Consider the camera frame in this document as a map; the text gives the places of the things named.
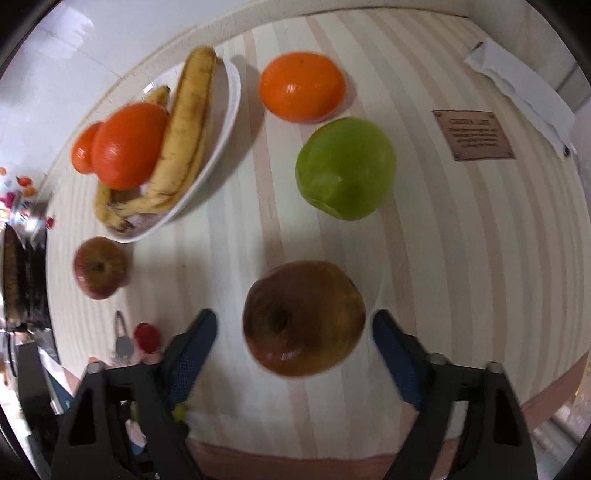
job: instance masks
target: white wall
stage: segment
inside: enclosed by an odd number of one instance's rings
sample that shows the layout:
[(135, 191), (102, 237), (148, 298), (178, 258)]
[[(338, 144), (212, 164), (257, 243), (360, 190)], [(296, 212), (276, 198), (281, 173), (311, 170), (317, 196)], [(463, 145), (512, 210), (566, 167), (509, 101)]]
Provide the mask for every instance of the white wall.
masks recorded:
[(472, 19), (577, 111), (591, 86), (550, 24), (525, 0), (475, 0)]
[(579, 155), (579, 177), (587, 197), (587, 208), (591, 212), (591, 100), (577, 112), (573, 144)]

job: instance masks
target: bronze plaque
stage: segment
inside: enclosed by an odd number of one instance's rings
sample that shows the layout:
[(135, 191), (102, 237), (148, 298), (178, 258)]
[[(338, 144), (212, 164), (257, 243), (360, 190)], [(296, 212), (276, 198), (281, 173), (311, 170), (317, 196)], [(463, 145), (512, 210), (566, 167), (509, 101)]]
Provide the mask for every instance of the bronze plaque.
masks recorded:
[(494, 113), (455, 110), (433, 113), (457, 161), (515, 158)]

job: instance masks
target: green apple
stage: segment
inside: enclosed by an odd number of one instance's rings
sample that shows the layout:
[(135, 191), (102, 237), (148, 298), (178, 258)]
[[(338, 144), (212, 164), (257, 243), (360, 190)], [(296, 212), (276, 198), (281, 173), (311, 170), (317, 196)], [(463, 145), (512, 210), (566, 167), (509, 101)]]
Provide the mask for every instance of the green apple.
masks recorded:
[(309, 204), (340, 220), (358, 220), (376, 210), (392, 188), (396, 153), (373, 123), (341, 118), (314, 132), (295, 167)]

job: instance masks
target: blue gripper pad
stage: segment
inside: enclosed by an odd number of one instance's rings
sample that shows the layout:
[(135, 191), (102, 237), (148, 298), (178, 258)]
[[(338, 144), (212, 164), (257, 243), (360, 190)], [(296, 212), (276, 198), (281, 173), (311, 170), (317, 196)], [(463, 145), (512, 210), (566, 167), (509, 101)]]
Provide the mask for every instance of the blue gripper pad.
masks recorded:
[[(216, 335), (215, 314), (211, 310), (202, 310), (189, 330), (171, 342), (164, 355), (164, 362), (170, 367), (168, 401), (171, 406), (188, 399)], [(172, 363), (167, 362), (168, 351), (174, 351)]]
[(374, 342), (400, 396), (406, 403), (420, 410), (424, 403), (423, 379), (416, 361), (404, 345), (407, 336), (386, 310), (375, 314), (373, 333)]

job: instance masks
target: red object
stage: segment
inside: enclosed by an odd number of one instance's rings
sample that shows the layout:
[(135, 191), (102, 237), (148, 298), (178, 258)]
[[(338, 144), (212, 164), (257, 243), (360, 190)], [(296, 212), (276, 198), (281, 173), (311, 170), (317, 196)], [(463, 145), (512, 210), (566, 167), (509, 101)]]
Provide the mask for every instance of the red object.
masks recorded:
[(28, 187), (33, 181), (29, 177), (17, 177), (17, 183), (21, 187)]
[(138, 323), (134, 330), (134, 339), (140, 350), (154, 353), (160, 347), (160, 332), (149, 323)]

